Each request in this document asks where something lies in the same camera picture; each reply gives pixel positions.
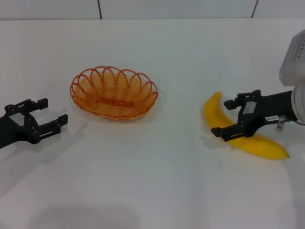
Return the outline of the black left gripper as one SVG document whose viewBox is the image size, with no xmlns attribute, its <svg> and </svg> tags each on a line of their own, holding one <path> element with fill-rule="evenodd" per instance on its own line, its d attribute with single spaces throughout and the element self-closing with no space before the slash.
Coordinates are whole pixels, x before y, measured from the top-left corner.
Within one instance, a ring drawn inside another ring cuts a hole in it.
<svg viewBox="0 0 305 229">
<path fill-rule="evenodd" d="M 61 133 L 61 127 L 68 123 L 67 114 L 40 126 L 36 119 L 29 114 L 47 107 L 47 98 L 40 99 L 37 102 L 27 99 L 18 104 L 5 106 L 6 114 L 0 118 L 0 147 L 4 148 L 18 141 L 37 144 L 45 138 Z M 17 114 L 20 118 L 23 117 L 23 125 L 19 125 L 11 118 L 14 114 Z"/>
</svg>

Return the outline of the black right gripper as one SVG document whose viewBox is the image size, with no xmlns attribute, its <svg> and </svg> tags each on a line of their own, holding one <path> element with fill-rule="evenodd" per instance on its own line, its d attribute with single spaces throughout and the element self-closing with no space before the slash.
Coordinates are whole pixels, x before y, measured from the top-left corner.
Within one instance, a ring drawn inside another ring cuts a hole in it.
<svg viewBox="0 0 305 229">
<path fill-rule="evenodd" d="M 227 110 L 241 107 L 237 124 L 228 127 L 213 127 L 211 132 L 224 141 L 251 137 L 264 125 L 276 124 L 281 116 L 296 121 L 292 108 L 292 91 L 262 96 L 260 90 L 239 93 L 233 100 L 224 102 Z"/>
</svg>

